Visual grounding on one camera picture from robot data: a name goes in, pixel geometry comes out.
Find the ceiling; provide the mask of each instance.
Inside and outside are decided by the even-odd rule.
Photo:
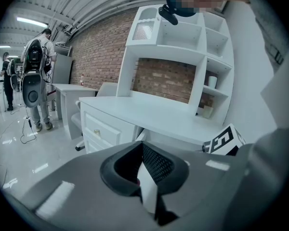
[[[26,43],[44,29],[18,22],[17,16],[47,23],[51,30],[61,27],[73,36],[112,14],[162,3],[165,0],[15,0],[0,23],[0,45],[11,46],[10,55],[20,55]]]

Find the white shirt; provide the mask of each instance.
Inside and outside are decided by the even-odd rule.
[[[30,40],[27,43],[23,53],[21,54],[21,59],[24,59],[28,46],[36,39],[39,39],[41,41],[42,46],[46,47],[46,49],[48,50],[48,56],[56,56],[56,53],[54,52],[53,43],[48,38],[46,38],[44,35],[41,35],[39,37],[36,37],[36,38]]]

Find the black pants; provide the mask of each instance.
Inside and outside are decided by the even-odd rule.
[[[13,89],[11,86],[11,76],[4,76],[4,92],[9,105],[13,105]]]

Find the grey pants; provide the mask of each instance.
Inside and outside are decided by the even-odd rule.
[[[47,101],[46,101],[46,83],[42,80],[41,84],[41,101],[39,103],[40,109],[42,111],[42,118],[45,123],[49,123],[49,112],[48,112],[48,107],[47,107]],[[35,125],[40,123],[40,115],[39,115],[39,110],[38,107],[34,108],[29,108],[30,113],[31,113],[31,118],[33,120],[33,123]]]

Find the shoe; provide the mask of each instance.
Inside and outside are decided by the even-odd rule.
[[[51,122],[45,123],[45,125],[46,125],[46,129],[47,129],[47,130],[50,130],[50,129],[53,128],[53,124],[52,124]]]
[[[9,105],[7,111],[12,111],[14,108],[13,108],[13,105]]]
[[[37,132],[40,132],[41,130],[42,130],[42,124],[41,123],[39,123],[39,124],[37,124],[37,125],[35,125],[35,130],[37,131]]]

